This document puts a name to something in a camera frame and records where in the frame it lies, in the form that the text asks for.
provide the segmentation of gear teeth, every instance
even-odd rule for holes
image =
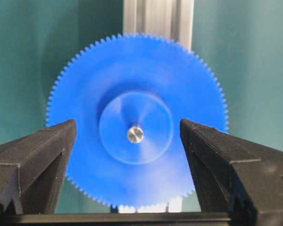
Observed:
[[[75,57],[71,58],[71,63],[75,63],[77,61],[77,59]]]
[[[119,205],[119,210],[125,210],[126,212],[129,213],[135,212],[135,208],[133,206],[128,206],[128,205]]]
[[[184,45],[181,45],[179,42],[174,42],[174,40],[171,40],[169,38],[164,38],[162,35],[160,36],[157,36],[157,35],[153,35],[151,36],[150,33],[141,33],[139,34],[138,32],[136,34],[133,34],[132,32],[128,35],[128,34],[124,34],[124,35],[121,35],[121,34],[117,34],[117,36],[115,35],[112,35],[111,38],[110,37],[106,37],[105,39],[100,39],[100,42],[96,41],[94,44],[90,44],[89,47],[85,47],[84,50],[81,50],[79,54],[76,54],[74,58],[71,59],[70,62],[67,63],[67,66],[65,66],[63,68],[63,70],[61,71],[60,75],[57,77],[57,79],[55,80],[54,82],[54,85],[52,86],[52,91],[50,92],[50,96],[48,97],[49,101],[47,102],[47,107],[46,107],[46,125],[49,126],[49,116],[50,116],[50,108],[51,108],[51,104],[52,104],[52,99],[53,99],[53,96],[55,94],[55,90],[57,88],[57,85],[60,83],[62,77],[64,75],[66,75],[66,73],[68,72],[69,70],[69,67],[72,66],[72,64],[77,61],[81,56],[83,56],[84,54],[86,54],[88,51],[90,51],[92,48],[95,48],[95,47],[98,47],[100,46],[101,44],[105,43],[105,42],[109,42],[109,41],[113,41],[113,40],[121,40],[121,39],[124,39],[124,38],[147,38],[147,39],[152,39],[152,40],[160,40],[162,41],[163,43],[167,43],[167,44],[171,44],[171,45],[174,45],[176,46],[177,48],[179,49],[182,49],[184,52],[187,52],[188,55],[191,56],[191,59],[196,59],[196,60],[199,60],[199,62],[203,65],[203,67],[207,70],[207,72],[209,73],[209,75],[213,78],[214,82],[216,82],[216,85],[217,87],[219,87],[219,92],[220,92],[220,96],[221,96],[221,99],[222,99],[222,103],[223,103],[223,107],[224,107],[224,113],[225,113],[225,131],[228,131],[229,127],[228,127],[228,124],[229,124],[229,116],[227,115],[228,114],[228,110],[227,110],[227,107],[228,105],[226,104],[226,99],[223,98],[225,96],[225,94],[222,92],[222,88],[220,87],[220,83],[217,82],[217,78],[215,77],[215,74],[213,72],[211,72],[211,68],[208,68],[208,64],[206,64],[202,58],[199,57],[199,55],[195,55],[194,51],[190,51],[189,49],[185,49]],[[97,201],[98,203],[102,203],[103,205],[107,205],[107,206],[111,206],[113,208],[116,208],[117,206],[120,206],[121,204],[111,204],[111,203],[108,203],[107,201],[103,200],[102,197],[93,197],[92,195],[88,194],[86,191],[84,191],[79,185],[77,185],[74,180],[69,177],[68,175],[66,175],[66,178],[70,181],[70,183],[72,185],[75,186],[76,189],[79,190],[79,192],[83,193],[83,195],[87,196],[88,198],[94,200],[94,201]],[[189,191],[186,191],[183,193],[182,197],[187,197],[189,196],[190,194],[192,194],[193,192],[195,191],[195,188],[193,188],[192,190],[189,190]]]

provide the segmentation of plastic gear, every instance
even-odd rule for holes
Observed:
[[[180,119],[226,132],[220,83],[194,53],[161,37],[130,35],[86,47],[64,68],[48,102],[47,126],[77,122],[68,179],[107,205],[168,202],[194,190]],[[133,144],[128,128],[140,123]]]

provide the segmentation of circular hub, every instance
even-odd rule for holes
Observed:
[[[115,159],[128,164],[149,163],[169,147],[173,136],[171,113],[150,93],[126,92],[105,107],[99,132],[105,149]]]
[[[143,140],[143,130],[140,127],[132,126],[128,130],[128,140],[131,143],[140,143]]]

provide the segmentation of green background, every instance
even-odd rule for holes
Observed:
[[[0,0],[0,144],[44,127],[54,80],[122,32],[121,0]],[[192,49],[227,99],[229,133],[283,150],[283,0],[195,0]],[[197,197],[183,201],[198,211]],[[65,181],[57,212],[109,212]]]

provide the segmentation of spur gear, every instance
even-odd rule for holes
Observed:
[[[168,202],[194,190],[180,119],[226,132],[220,83],[194,53],[156,36],[101,40],[73,58],[48,102],[47,126],[77,122],[67,176],[104,204]]]

